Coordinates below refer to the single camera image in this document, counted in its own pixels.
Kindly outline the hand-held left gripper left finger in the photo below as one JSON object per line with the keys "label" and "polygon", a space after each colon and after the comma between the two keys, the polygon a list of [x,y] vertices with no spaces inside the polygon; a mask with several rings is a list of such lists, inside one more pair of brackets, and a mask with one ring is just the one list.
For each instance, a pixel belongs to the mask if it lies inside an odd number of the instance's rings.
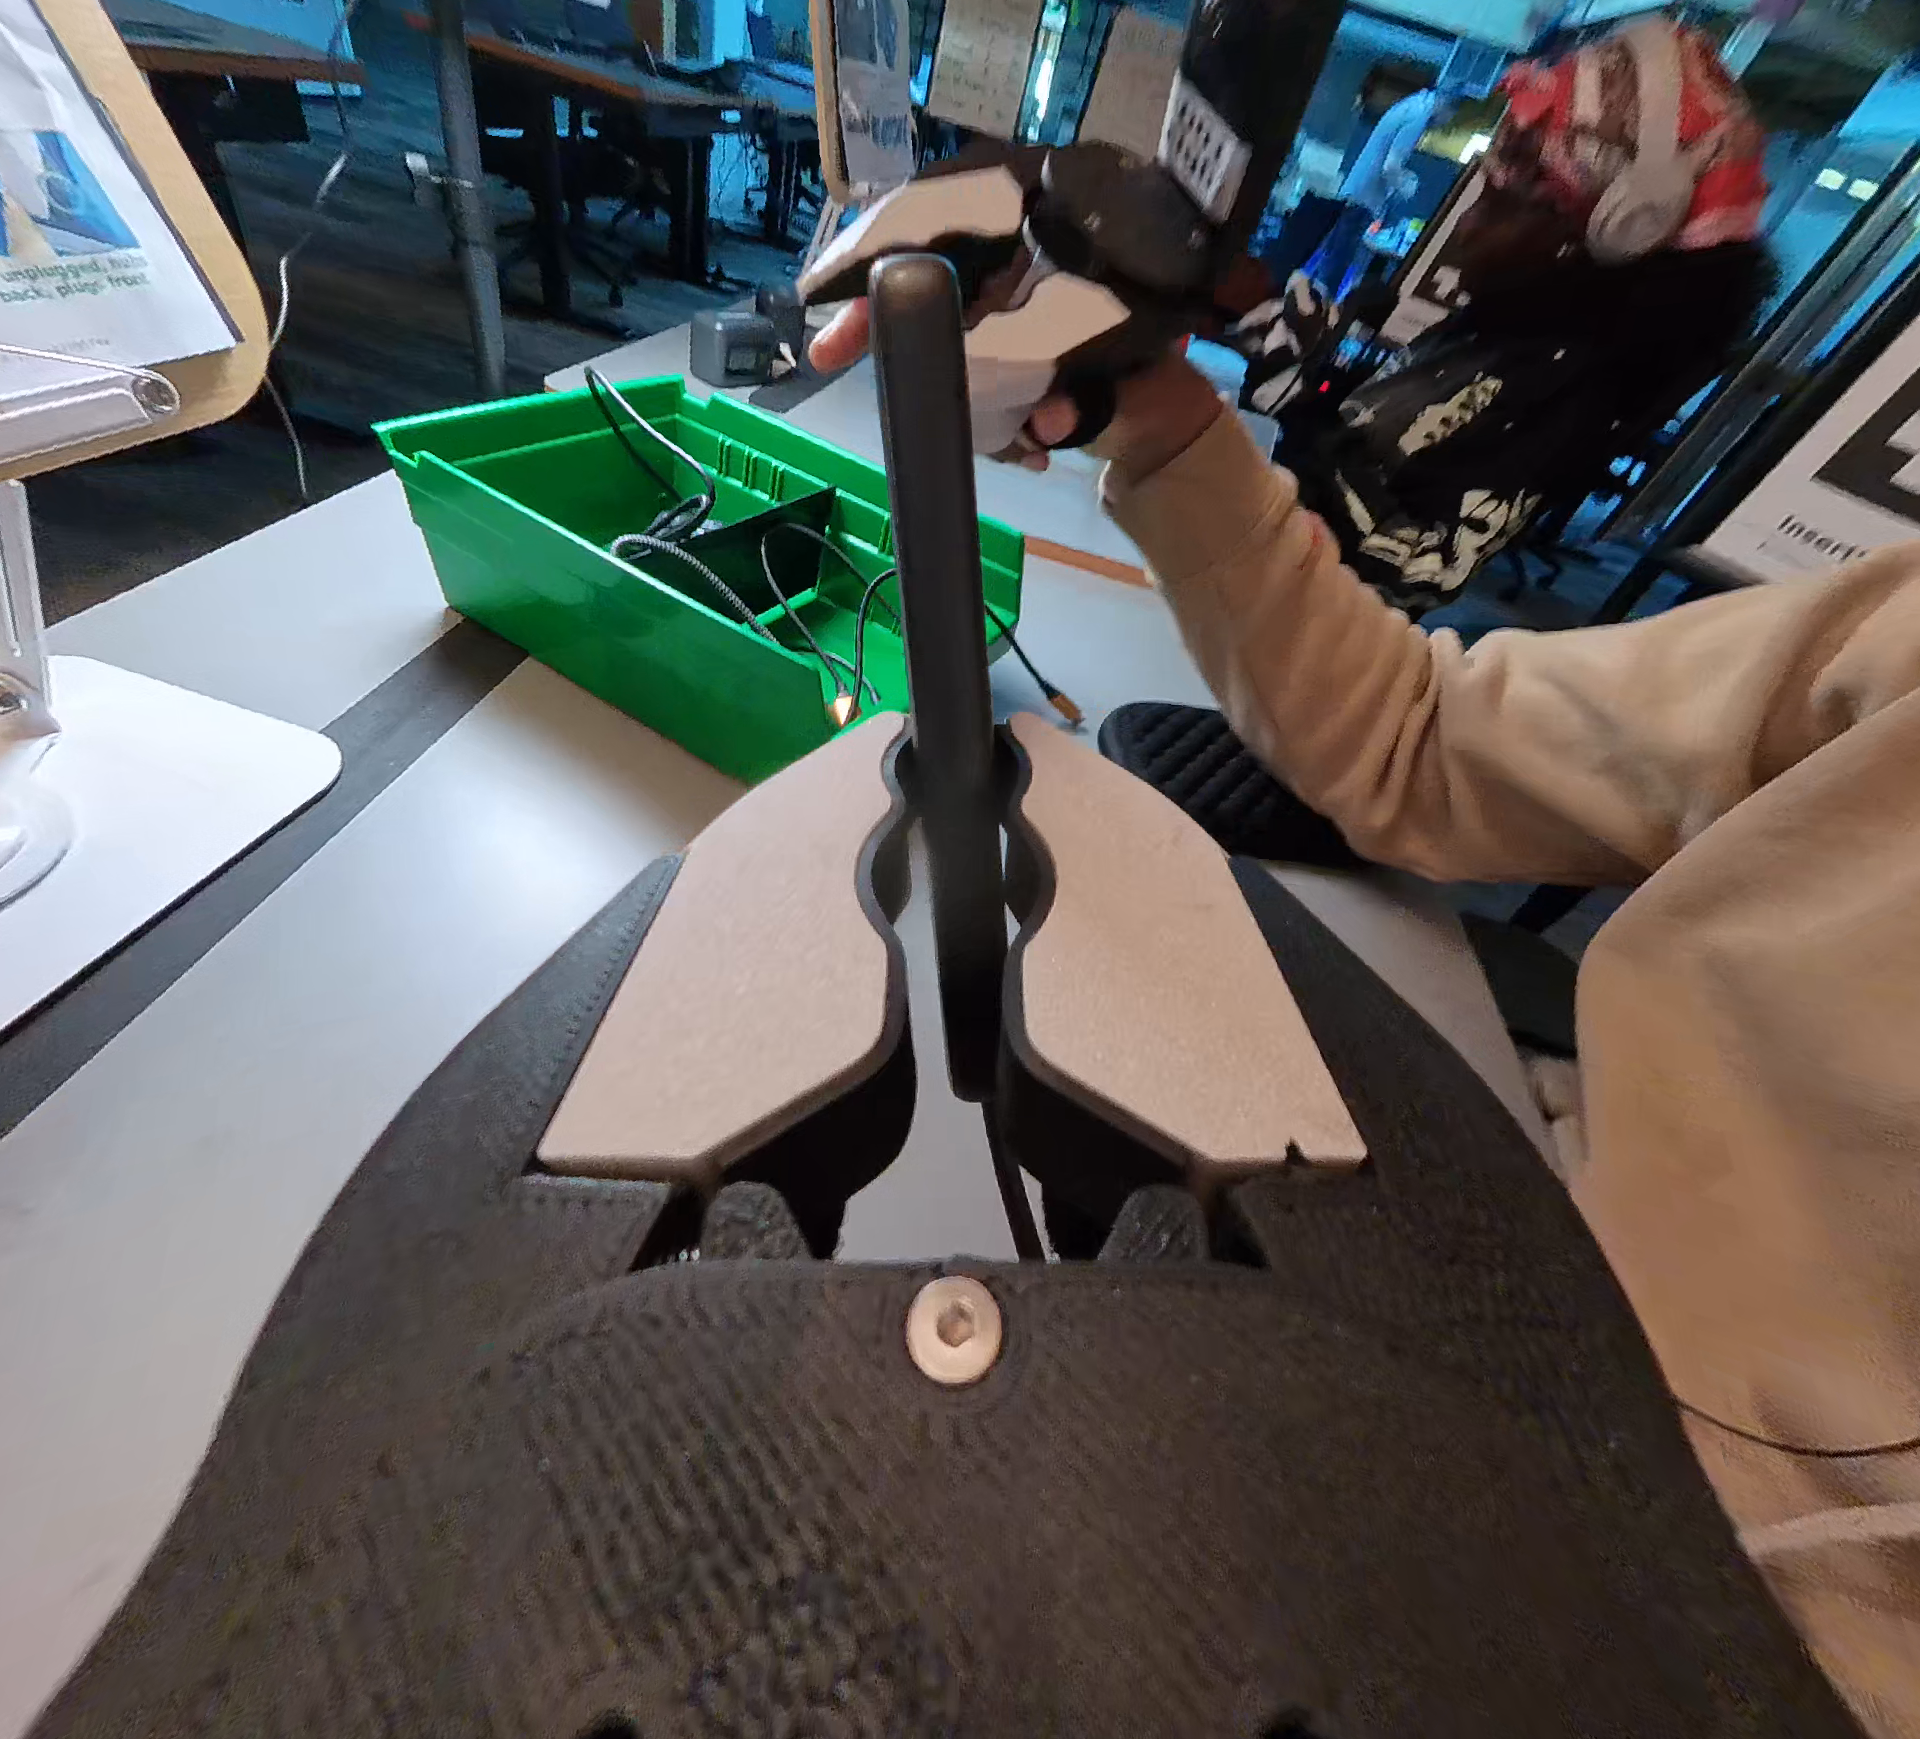
{"label": "hand-held left gripper left finger", "polygon": [[914,1107],[896,919],[904,714],[875,714],[692,839],[614,984],[537,1162],[713,1199],[779,1192],[812,1247]]}

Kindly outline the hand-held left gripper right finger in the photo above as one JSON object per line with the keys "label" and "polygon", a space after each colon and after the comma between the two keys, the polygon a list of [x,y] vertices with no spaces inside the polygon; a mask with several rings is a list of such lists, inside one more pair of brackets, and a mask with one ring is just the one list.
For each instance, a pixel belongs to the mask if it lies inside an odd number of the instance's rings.
{"label": "hand-held left gripper right finger", "polygon": [[1049,1207],[1353,1175],[1369,1149],[1223,849],[1032,714],[1003,726],[1006,1130]]}

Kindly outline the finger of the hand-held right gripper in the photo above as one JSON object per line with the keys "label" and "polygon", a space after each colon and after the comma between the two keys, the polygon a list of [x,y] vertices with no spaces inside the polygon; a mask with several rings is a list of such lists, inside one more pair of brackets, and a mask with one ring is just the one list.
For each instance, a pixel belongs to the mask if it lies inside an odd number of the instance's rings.
{"label": "finger of the hand-held right gripper", "polygon": [[989,310],[968,327],[968,372],[1057,372],[1073,354],[1131,322],[1110,288],[1052,270],[1018,305]]}
{"label": "finger of the hand-held right gripper", "polygon": [[1045,150],[962,150],[887,192],[844,228],[798,281],[807,306],[868,295],[884,259],[942,259],[963,306],[1018,306],[1051,278],[1028,233]]}

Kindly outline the green plastic bin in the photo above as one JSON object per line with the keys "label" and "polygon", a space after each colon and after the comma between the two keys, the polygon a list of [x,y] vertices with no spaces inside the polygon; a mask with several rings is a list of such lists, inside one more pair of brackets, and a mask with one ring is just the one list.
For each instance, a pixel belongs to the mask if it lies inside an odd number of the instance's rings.
{"label": "green plastic bin", "polygon": [[838,727],[830,675],[779,610],[738,623],[624,557],[832,484],[830,535],[857,578],[824,559],[818,592],[796,610],[821,648],[853,659],[861,587],[896,567],[881,465],[756,405],[702,399],[684,379],[591,376],[375,430],[446,604],[716,771],[751,786],[905,710],[887,612],[868,625],[860,716]]}

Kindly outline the person's right forearm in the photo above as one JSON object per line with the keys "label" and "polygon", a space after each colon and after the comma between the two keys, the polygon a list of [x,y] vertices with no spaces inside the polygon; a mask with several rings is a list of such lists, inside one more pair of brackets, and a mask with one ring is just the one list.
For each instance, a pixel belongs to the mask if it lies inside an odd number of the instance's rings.
{"label": "person's right forearm", "polygon": [[1435,882],[1626,884],[1713,820],[1657,628],[1427,634],[1262,486],[1116,521],[1239,739],[1360,855]]}

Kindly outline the person's right hand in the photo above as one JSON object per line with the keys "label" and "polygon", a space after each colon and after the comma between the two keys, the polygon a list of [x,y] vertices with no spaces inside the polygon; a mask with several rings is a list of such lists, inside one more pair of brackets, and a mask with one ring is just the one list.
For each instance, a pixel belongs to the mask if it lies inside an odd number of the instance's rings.
{"label": "person's right hand", "polygon": [[986,291],[963,320],[972,438],[997,465],[1045,473],[1057,452],[1085,455],[1114,521],[1149,503],[1186,519],[1248,480],[1264,484],[1269,463],[1239,413],[1180,351],[1108,390],[1073,390],[1047,363],[1060,351],[1059,331],[1042,325],[1036,300],[1009,306]]}

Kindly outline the wooden notice board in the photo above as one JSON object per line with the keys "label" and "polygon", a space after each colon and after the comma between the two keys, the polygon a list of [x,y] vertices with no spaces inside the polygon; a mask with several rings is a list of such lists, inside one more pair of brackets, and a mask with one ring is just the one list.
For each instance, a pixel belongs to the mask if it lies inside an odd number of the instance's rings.
{"label": "wooden notice board", "polygon": [[944,0],[927,117],[1015,141],[1042,10],[1045,0]]}
{"label": "wooden notice board", "polygon": [[1106,142],[1152,160],[1182,53],[1182,28],[1122,7],[1108,30],[1076,142]]}

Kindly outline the black textured wrist rest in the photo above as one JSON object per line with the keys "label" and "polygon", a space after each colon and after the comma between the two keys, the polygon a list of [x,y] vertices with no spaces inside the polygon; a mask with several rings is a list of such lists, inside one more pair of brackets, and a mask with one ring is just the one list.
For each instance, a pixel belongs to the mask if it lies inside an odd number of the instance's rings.
{"label": "black textured wrist rest", "polygon": [[1097,744],[1232,857],[1342,874],[1366,865],[1332,821],[1266,771],[1217,710],[1131,702],[1106,716]]}

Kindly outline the small grey device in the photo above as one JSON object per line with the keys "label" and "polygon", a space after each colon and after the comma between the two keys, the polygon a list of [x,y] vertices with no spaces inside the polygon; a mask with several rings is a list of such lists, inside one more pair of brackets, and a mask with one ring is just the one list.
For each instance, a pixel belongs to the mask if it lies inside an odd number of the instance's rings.
{"label": "small grey device", "polygon": [[756,389],[790,379],[803,360],[803,308],[716,308],[688,327],[688,370],[718,389]]}

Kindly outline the orange tape strip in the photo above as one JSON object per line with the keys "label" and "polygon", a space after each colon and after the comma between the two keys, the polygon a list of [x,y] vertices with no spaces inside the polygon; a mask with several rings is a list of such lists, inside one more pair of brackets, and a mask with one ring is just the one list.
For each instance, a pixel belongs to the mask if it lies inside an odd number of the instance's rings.
{"label": "orange tape strip", "polygon": [[1083,550],[1032,533],[1022,536],[1022,547],[1030,559],[1042,561],[1051,567],[1101,578],[1137,589],[1154,589],[1152,576],[1141,562]]}

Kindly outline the dark office desk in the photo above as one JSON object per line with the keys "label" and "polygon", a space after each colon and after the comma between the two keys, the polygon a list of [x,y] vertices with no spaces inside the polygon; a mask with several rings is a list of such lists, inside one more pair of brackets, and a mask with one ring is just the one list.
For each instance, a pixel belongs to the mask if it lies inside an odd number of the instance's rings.
{"label": "dark office desk", "polygon": [[716,286],[710,170],[720,138],[751,133],[751,105],[659,76],[624,57],[467,30],[486,190],[516,190],[499,275],[531,265],[534,305],[577,322],[573,277],[611,308],[646,273]]}

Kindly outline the black bin divider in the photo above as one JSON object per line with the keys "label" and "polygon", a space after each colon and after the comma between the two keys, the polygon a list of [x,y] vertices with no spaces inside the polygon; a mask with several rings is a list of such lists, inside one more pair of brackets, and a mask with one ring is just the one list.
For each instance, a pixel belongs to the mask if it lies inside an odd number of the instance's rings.
{"label": "black bin divider", "polygon": [[[836,486],[816,486],[791,501],[773,503],[664,545],[628,548],[624,557],[638,573],[659,581],[673,593],[738,623],[747,623],[779,608],[765,589],[757,559],[757,540],[765,535],[772,519],[788,517],[830,533],[838,501],[839,491]],[[772,562],[794,605],[818,592],[824,570],[821,561],[824,557],[809,543],[773,535]]]}

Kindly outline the white lamp stand base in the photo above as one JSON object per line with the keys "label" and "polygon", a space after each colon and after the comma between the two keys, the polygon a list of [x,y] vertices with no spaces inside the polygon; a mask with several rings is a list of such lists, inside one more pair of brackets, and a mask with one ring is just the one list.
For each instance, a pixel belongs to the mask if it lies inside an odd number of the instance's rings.
{"label": "white lamp stand base", "polygon": [[2,486],[2,1030],[342,773],[307,727],[46,648],[24,486]]}

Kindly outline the person's cream hoodie torso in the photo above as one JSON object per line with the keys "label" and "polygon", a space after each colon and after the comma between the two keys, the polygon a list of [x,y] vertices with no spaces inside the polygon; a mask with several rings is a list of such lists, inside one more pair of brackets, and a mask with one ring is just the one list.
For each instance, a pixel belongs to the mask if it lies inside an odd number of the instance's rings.
{"label": "person's cream hoodie torso", "polygon": [[1916,548],[1601,636],[1578,1199],[1763,1579],[1916,1735]]}

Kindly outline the wooden clipboard with paper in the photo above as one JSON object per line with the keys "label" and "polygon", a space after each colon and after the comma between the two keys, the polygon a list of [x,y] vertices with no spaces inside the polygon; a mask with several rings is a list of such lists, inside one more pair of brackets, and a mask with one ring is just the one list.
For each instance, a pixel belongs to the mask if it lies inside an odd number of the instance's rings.
{"label": "wooden clipboard with paper", "polygon": [[245,409],[252,267],[101,0],[2,0],[2,478]]}

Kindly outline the white sign black marker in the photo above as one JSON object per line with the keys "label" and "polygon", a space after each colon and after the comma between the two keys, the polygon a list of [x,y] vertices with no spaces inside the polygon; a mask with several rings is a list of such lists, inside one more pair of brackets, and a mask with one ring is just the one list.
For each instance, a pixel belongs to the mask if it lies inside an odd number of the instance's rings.
{"label": "white sign black marker", "polygon": [[1783,583],[1917,536],[1917,327],[1901,327],[1701,545],[1738,583]]}

